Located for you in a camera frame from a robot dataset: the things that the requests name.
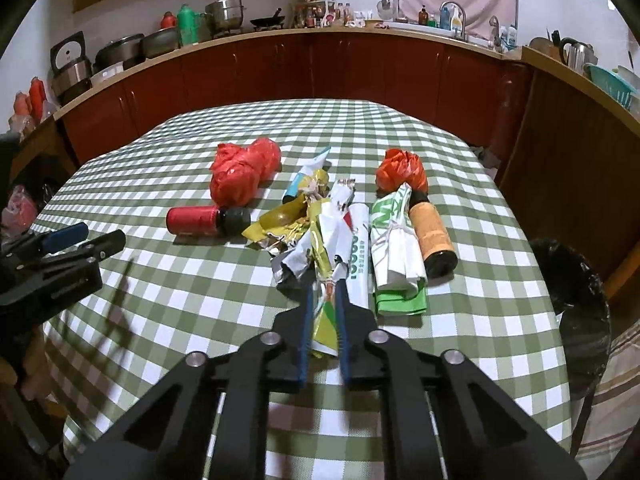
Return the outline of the orange bottle black cap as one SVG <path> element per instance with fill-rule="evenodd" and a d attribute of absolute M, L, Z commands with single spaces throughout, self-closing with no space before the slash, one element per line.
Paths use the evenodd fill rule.
<path fill-rule="evenodd" d="M 458 265 L 458 256 L 442 218 L 426 193 L 412 191 L 409 218 L 419 242 L 426 277 L 439 280 L 453 274 Z"/>

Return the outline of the green white bag bundle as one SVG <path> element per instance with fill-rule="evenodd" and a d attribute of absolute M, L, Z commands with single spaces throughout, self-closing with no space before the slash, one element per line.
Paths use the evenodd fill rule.
<path fill-rule="evenodd" d="M 370 252 L 376 312 L 383 316 L 426 312 L 426 274 L 416 231 L 408 210 L 412 188 L 377 200 L 370 212 Z"/>

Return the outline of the yellow snack wrapper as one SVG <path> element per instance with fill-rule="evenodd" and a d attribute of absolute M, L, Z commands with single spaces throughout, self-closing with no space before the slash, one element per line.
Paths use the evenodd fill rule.
<path fill-rule="evenodd" d="M 356 181 L 331 183 L 319 169 L 302 177 L 294 200 L 263 214 L 243 236 L 271 256 L 281 286 L 309 288 L 312 296 L 311 351 L 336 356 L 337 283 L 348 274 L 354 228 L 349 206 Z"/>

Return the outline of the white pouch green print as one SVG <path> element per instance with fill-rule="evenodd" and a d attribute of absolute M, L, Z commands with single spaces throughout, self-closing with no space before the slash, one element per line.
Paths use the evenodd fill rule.
<path fill-rule="evenodd" d="M 349 206 L 352 217 L 352 255 L 346 285 L 349 300 L 363 309 L 370 309 L 370 211 L 366 204 Z"/>

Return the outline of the green checked tablecloth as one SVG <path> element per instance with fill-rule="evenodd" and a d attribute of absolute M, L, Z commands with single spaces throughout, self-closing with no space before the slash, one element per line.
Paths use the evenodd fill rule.
<path fill-rule="evenodd" d="M 351 178 L 372 204 L 388 148 L 417 154 L 428 196 L 457 247 L 451 281 L 427 291 L 424 315 L 388 329 L 413 347 L 461 350 L 558 442 L 570 436 L 565 358 L 535 257 L 514 214 L 468 146 L 450 133 L 366 101 L 276 101 L 184 114 L 87 162 L 39 215 L 37 230 L 84 222 L 92 235 L 126 234 L 102 266 L 102 289 L 47 324 L 55 397 L 68 409 L 74 460 L 186 352 L 216 356 L 269 326 L 286 306 L 266 252 L 244 240 L 178 245 L 169 208 L 209 199 L 224 142 L 268 136 L 282 169 L 253 214 L 278 206 L 303 161 L 322 148 L 330 174 Z"/>

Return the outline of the red bottle black cap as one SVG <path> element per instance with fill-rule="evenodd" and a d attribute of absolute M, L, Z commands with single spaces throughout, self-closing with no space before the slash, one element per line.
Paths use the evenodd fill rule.
<path fill-rule="evenodd" d="M 249 226 L 250 212 L 246 208 L 174 207 L 166 214 L 166 228 L 174 235 L 235 236 L 240 235 Z"/>

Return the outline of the rice cooker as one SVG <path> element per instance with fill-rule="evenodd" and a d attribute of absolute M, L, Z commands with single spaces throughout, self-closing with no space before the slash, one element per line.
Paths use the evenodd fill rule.
<path fill-rule="evenodd" d="M 51 88 L 58 104 L 65 106 L 92 88 L 92 66 L 86 40 L 80 30 L 50 50 Z"/>

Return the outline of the dark cooking pot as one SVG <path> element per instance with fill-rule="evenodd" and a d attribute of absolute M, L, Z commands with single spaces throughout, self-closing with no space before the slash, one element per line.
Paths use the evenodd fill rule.
<path fill-rule="evenodd" d="M 119 62 L 122 62 L 124 70 L 142 63 L 145 60 L 143 39 L 143 34 L 135 34 L 110 41 L 96 54 L 93 71 L 97 73 Z"/>

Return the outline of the grey mixing bowl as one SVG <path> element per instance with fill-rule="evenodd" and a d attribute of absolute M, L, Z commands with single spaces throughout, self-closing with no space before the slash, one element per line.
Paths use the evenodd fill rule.
<path fill-rule="evenodd" d="M 157 58 L 177 50 L 178 47 L 180 47 L 180 36 L 175 27 L 159 29 L 142 39 L 142 50 L 146 58 Z"/>

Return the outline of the blue white tube wrapper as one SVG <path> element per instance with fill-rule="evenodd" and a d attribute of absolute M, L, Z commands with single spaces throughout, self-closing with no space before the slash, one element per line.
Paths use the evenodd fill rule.
<path fill-rule="evenodd" d="M 315 154 L 313 158 L 305 159 L 303 165 L 297 171 L 291 183 L 286 188 L 286 191 L 282 197 L 282 203 L 286 204 L 295 200 L 298 195 L 299 185 L 302 183 L 304 177 L 312 177 L 317 170 L 323 169 L 326 166 L 326 159 L 330 154 L 331 148 L 327 146 L 318 154 Z"/>

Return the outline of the green thermos jug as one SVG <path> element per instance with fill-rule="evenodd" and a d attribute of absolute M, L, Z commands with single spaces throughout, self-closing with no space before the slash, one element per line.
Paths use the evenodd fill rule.
<path fill-rule="evenodd" d="M 180 44 L 183 47 L 192 46 L 200 41 L 198 36 L 198 24 L 200 18 L 198 14 L 188 5 L 183 4 L 177 14 L 178 31 Z"/>

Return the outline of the small orange-red plastic bag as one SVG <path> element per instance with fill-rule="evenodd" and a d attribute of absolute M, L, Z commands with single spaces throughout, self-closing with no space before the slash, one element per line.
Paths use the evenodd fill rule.
<path fill-rule="evenodd" d="M 420 157 L 400 148 L 390 148 L 375 173 L 375 183 L 379 191 L 386 194 L 395 192 L 404 183 L 423 193 L 428 192 L 426 172 Z"/>

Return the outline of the dark red base cabinets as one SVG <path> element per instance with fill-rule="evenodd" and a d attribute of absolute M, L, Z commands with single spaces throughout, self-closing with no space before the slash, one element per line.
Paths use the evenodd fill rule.
<path fill-rule="evenodd" d="M 76 157 L 120 148 L 202 108 L 284 99 L 381 103 L 489 148 L 530 237 L 583 254 L 616 292 L 639 270 L 639 124 L 536 50 L 495 54 L 418 32 L 289 29 L 153 58 L 58 112 Z"/>

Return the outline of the black wok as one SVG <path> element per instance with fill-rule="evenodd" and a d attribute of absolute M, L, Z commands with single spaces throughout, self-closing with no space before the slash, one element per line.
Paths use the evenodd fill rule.
<path fill-rule="evenodd" d="M 254 18 L 254 20 L 250 20 L 250 24 L 252 24 L 255 30 L 282 29 L 284 20 L 285 16 L 282 14 L 282 9 L 277 8 L 276 12 L 268 16 L 268 18 Z"/>

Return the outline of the steel electric kettle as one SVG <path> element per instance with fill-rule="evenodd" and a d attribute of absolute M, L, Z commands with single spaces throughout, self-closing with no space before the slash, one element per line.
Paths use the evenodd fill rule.
<path fill-rule="evenodd" d="M 561 62 L 574 72 L 585 75 L 588 65 L 598 64 L 596 51 L 591 44 L 570 37 L 562 38 L 558 30 L 552 32 L 551 38 L 558 48 Z"/>

